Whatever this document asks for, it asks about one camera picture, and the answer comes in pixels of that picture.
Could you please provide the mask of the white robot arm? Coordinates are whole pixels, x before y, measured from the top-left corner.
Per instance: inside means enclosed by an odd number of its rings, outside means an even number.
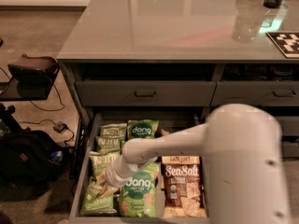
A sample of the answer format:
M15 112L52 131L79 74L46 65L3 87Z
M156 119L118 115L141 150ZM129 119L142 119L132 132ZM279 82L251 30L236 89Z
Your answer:
M206 165L209 224L292 224L278 121L259 108L228 104L201 125L155 139L131 139L105 170L119 188L162 156L200 156Z

